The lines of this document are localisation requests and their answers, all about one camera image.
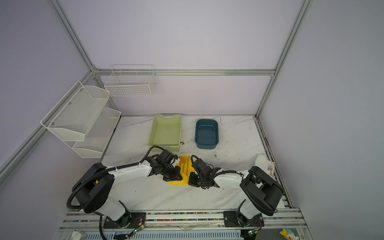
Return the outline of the white two-tier mesh shelf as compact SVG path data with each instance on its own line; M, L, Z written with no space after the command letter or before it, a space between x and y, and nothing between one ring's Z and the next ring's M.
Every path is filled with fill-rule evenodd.
M83 159L100 159L121 118L107 107L111 93L74 84L41 120L41 125Z

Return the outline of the aluminium cage frame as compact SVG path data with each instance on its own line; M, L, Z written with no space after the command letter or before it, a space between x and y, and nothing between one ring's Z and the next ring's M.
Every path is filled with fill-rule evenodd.
M87 55L78 35L75 33L73 25L70 23L70 20L65 13L62 4L59 1L47 2L50 7L52 7L55 15L59 20L59 23L62 25L64 31L69 36L71 42L74 44L76 51L81 56L82 60L86 63L87 69L89 70L82 78L81 83L85 84L89 80L97 79L99 76L109 75L111 73L110 70L98 70L92 66L92 61ZM256 112L256 116L260 116L312 3L312 1L302 1L299 12L295 18L294 25L290 30L289 36L279 57L277 66L274 69L157 69L155 70L155 76L270 76L271 80ZM30 152L36 147L41 138L44 136L46 131L47 130L44 128L44 126L39 125L39 127L37 127L32 132L32 134L22 143L22 145L1 166L1 189L5 187L10 178L23 164Z

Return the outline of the colourful small carton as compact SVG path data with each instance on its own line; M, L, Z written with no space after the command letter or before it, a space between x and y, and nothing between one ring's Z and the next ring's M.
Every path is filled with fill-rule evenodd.
M276 164L274 162L269 161L266 156L258 155L255 161L255 166L262 169L271 178L274 178Z

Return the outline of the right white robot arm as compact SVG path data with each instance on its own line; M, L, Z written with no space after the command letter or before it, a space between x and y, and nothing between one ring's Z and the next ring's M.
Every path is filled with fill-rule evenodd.
M195 171L190 173L190 186L205 190L229 187L240 189L246 195L236 211L225 214L232 225L248 227L253 221L259 221L262 214L271 217L277 212L284 189L260 167L253 166L245 172L222 170L212 168L195 155L191 156L191 164Z

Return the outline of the teal plastic tray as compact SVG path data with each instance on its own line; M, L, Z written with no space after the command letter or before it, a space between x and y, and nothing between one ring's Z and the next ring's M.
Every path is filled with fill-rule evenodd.
M199 149L213 150L219 143L219 124L213 119L199 119L195 128L195 143Z

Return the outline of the light green plastic basket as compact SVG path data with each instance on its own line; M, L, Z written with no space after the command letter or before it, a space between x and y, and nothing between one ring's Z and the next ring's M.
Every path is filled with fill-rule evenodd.
M181 132L181 115L155 115L148 146L159 146L171 152L179 152Z

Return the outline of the yellow paper napkin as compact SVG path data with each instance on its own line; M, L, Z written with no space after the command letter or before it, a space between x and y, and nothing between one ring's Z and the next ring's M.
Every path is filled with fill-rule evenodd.
M170 185L183 185L188 186L189 185L189 177L191 173L196 173L195 169L192 166L191 157L187 155L183 155L179 157L179 162L176 164L176 167L180 167L180 174L182 176L182 179L179 181L171 181L169 182Z

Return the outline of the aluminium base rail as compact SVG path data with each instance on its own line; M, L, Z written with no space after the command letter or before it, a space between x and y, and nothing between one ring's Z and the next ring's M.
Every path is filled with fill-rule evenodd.
M300 209L279 209L272 217L262 215L252 227L237 227L223 210L133 211L134 219L120 229L109 219L97 214L69 211L55 236L69 240L74 231L83 233L85 240L242 240L260 239L261 232L279 233L290 229L300 240L313 239Z

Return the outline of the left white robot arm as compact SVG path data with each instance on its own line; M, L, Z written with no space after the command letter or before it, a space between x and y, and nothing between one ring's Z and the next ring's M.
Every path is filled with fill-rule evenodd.
M139 161L131 164L107 167L96 163L73 186L66 205L69 210L83 210L85 213L95 213L122 222L131 218L131 212L119 200L111 196L112 189L124 182L150 177L163 176L163 181L181 181L181 168L174 166L179 158L169 150L155 146L162 152L150 156L149 149Z

